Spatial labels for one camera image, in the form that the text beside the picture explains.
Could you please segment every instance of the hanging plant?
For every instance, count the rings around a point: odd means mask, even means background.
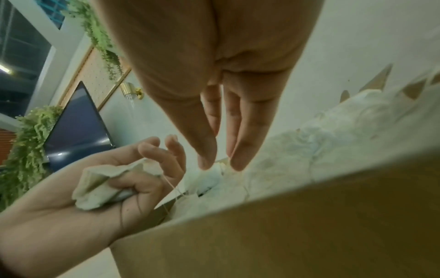
[[[81,25],[84,31],[92,40],[93,46],[101,53],[110,80],[116,80],[116,71],[119,75],[122,75],[118,55],[109,50],[113,49],[114,45],[90,4],[85,0],[70,0],[67,5],[67,10],[63,11],[63,14],[82,20]]]
[[[59,106],[45,106],[17,117],[21,128],[0,173],[0,211],[47,176],[43,144],[62,111]]]

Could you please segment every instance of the light fixture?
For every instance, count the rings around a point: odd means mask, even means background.
[[[6,72],[6,73],[11,73],[11,70],[8,69],[7,67],[3,66],[3,65],[0,65],[0,70],[1,70],[1,71],[4,71],[4,72]]]

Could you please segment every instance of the cardboard box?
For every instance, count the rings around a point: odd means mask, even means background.
[[[440,277],[440,156],[128,236],[122,278]]]

